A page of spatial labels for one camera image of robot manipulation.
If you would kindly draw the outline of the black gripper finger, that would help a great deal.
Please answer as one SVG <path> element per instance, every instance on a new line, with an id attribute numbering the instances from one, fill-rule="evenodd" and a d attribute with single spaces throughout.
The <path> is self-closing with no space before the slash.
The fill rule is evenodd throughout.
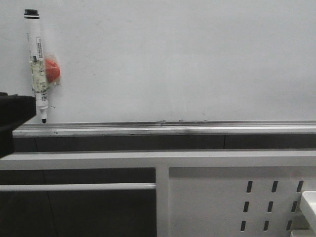
<path id="1" fill-rule="evenodd" d="M 14 153 L 12 132 L 36 115 L 33 96 L 0 94 L 0 157 Z"/>

